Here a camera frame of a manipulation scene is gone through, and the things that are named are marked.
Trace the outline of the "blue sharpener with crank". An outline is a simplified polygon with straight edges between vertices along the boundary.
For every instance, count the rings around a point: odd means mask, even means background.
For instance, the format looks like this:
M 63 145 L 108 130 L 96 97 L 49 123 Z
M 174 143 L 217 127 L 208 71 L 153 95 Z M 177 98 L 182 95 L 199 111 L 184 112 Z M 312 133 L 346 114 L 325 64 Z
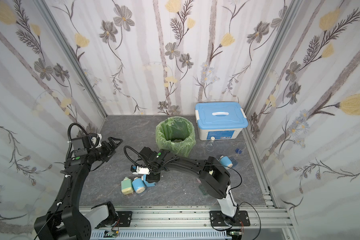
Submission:
M 233 166 L 231 159 L 227 156 L 221 156 L 219 159 L 219 163 L 225 167 L 225 169 L 230 169 Z

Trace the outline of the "clear green shavings tray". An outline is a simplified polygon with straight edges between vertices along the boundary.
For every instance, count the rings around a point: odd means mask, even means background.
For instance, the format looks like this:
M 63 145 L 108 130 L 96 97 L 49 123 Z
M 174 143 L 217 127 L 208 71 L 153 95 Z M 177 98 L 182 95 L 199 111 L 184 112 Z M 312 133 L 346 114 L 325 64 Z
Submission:
M 205 189 L 205 187 L 203 185 L 199 185 L 199 190 L 201 191 L 201 193 L 204 195 L 204 196 L 207 196 L 208 195 L 208 192 L 207 190 Z

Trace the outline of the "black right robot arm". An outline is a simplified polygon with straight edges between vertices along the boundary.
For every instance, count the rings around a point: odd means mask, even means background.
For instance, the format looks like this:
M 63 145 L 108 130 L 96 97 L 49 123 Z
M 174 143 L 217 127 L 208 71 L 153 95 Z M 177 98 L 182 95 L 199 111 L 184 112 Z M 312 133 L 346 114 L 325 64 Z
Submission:
M 133 163 L 131 172 L 145 175 L 149 184 L 159 182 L 162 171 L 178 171 L 198 178 L 207 194 L 217 199 L 221 208 L 212 213 L 212 228 L 220 227 L 219 231 L 222 232 L 251 225 L 248 215 L 240 210 L 240 205 L 234 200 L 230 173 L 216 158 L 194 160 L 179 157 L 168 150 L 155 152 L 148 147 L 137 152 L 130 146 L 124 147 L 124 154 Z

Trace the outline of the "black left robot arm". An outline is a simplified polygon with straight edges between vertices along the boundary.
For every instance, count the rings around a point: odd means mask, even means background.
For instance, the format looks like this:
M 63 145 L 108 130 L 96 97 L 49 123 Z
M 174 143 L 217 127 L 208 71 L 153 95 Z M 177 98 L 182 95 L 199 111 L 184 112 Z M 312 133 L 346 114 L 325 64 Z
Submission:
M 83 215 L 79 210 L 80 198 L 87 176 L 96 161 L 108 162 L 123 142 L 109 137 L 102 141 L 100 135 L 83 131 L 84 135 L 72 138 L 72 123 L 67 129 L 69 148 L 64 162 L 63 182 L 47 213 L 34 223 L 36 239 L 39 240 L 88 240 L 92 229 L 114 226 L 120 220 L 111 202 L 99 204 Z

